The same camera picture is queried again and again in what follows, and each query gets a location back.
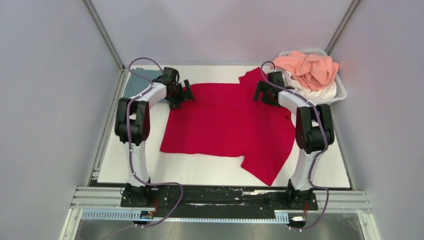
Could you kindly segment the red t-shirt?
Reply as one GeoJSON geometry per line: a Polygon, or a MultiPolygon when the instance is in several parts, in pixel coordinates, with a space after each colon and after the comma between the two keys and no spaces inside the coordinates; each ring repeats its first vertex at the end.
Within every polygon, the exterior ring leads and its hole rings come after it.
{"type": "Polygon", "coordinates": [[[295,127],[291,112],[254,101],[260,68],[246,72],[238,83],[198,83],[195,99],[169,113],[160,151],[243,157],[241,167],[271,186],[288,160],[295,127]]]}

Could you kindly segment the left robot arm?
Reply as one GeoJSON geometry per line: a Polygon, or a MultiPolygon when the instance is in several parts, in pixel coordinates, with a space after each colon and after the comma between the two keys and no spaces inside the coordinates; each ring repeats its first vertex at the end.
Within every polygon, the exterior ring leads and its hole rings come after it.
{"type": "Polygon", "coordinates": [[[180,108],[187,100],[194,100],[189,81],[180,82],[180,73],[165,67],[161,75],[150,81],[145,89],[132,97],[119,99],[114,133],[127,145],[127,184],[122,192],[122,207],[147,207],[154,200],[151,177],[147,168],[146,141],[150,135],[150,109],[166,100],[171,110],[180,108]]]}

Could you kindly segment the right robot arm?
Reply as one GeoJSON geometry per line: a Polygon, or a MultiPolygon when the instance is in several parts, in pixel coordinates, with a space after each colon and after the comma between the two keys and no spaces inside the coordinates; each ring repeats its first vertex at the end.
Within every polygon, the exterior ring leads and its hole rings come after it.
{"type": "Polygon", "coordinates": [[[295,141],[299,155],[283,201],[287,207],[298,209],[311,202],[313,191],[320,189],[313,179],[320,158],[335,141],[332,113],[328,104],[314,104],[285,87],[281,71],[260,71],[260,74],[263,80],[257,84],[254,101],[284,107],[296,118],[295,141]]]}

